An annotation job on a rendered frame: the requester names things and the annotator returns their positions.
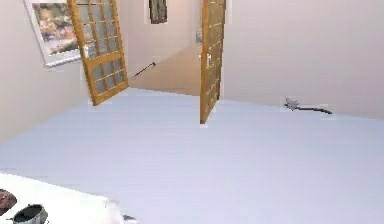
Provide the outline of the dark framed wall picture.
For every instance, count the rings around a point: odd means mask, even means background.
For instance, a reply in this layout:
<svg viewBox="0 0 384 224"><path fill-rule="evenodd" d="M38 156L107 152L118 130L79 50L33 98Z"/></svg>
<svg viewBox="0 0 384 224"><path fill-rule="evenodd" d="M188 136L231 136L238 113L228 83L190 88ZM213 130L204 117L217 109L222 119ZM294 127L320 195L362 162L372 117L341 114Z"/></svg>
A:
<svg viewBox="0 0 384 224"><path fill-rule="evenodd" d="M166 0L149 0L150 22L161 24L167 21Z"/></svg>

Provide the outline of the black long-handled tool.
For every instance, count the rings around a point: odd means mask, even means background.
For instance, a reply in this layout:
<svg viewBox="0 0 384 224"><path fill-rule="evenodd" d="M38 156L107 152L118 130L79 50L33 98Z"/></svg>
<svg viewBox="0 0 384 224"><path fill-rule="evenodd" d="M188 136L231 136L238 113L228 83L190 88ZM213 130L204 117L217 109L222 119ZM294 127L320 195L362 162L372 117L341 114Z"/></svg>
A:
<svg viewBox="0 0 384 224"><path fill-rule="evenodd" d="M144 72L145 70L149 69L150 67L154 67L156 66L156 63L155 62L152 62L150 63L149 65L147 65L146 67L144 67L143 69L141 69L139 72L137 72L135 75L132 76L133 77L137 77L138 75L140 75L142 72Z"/></svg>

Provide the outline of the white framed colourful picture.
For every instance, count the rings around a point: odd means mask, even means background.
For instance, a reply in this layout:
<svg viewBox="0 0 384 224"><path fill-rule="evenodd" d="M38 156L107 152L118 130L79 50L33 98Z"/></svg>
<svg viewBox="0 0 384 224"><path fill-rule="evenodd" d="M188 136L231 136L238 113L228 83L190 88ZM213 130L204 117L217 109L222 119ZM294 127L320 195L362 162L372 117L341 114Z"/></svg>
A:
<svg viewBox="0 0 384 224"><path fill-rule="evenodd" d="M22 0L40 48L51 68L81 59L67 0Z"/></svg>

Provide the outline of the grey-headed black-handled tool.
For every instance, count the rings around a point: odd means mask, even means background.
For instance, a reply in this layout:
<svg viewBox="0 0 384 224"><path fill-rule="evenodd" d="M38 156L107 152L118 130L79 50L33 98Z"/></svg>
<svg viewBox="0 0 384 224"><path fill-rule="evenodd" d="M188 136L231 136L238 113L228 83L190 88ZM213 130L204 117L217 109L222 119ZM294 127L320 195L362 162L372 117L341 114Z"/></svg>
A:
<svg viewBox="0 0 384 224"><path fill-rule="evenodd" d="M331 114L331 111L323 109L323 108L314 108L314 107L303 107L300 106L299 103L296 100L292 100L290 98L286 99L286 102L284 103L284 106L290 109L291 111L294 110L307 110L307 111L316 111L316 112L322 112L326 114Z"/></svg>

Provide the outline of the wooden glass-paned room door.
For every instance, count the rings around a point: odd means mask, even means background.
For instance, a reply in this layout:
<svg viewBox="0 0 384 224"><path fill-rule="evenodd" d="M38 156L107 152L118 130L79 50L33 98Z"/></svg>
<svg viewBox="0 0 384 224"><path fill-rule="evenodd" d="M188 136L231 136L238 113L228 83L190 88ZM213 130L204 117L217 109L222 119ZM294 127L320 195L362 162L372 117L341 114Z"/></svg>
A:
<svg viewBox="0 0 384 224"><path fill-rule="evenodd" d="M116 0L67 0L92 104L128 88ZM89 47L89 58L83 47Z"/></svg>
<svg viewBox="0 0 384 224"><path fill-rule="evenodd" d="M220 98L226 0L203 0L200 123L205 124ZM206 69L206 54L211 64Z"/></svg>

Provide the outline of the grey metal pot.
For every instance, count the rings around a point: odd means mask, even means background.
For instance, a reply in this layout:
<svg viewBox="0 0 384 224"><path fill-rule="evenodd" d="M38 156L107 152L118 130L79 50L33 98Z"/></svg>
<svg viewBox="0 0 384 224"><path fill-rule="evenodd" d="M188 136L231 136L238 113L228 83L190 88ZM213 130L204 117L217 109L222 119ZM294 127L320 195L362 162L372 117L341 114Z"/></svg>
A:
<svg viewBox="0 0 384 224"><path fill-rule="evenodd" d="M29 204L12 218L13 224L45 224L48 213L41 204Z"/></svg>

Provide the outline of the dark brown round dish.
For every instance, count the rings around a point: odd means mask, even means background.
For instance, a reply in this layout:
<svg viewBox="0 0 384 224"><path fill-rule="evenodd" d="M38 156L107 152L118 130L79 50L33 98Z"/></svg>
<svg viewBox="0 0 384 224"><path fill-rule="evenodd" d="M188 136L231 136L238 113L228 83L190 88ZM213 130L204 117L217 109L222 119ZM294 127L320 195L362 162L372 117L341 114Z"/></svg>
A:
<svg viewBox="0 0 384 224"><path fill-rule="evenodd" d="M0 189L0 216L5 214L17 203L17 198L10 192Z"/></svg>

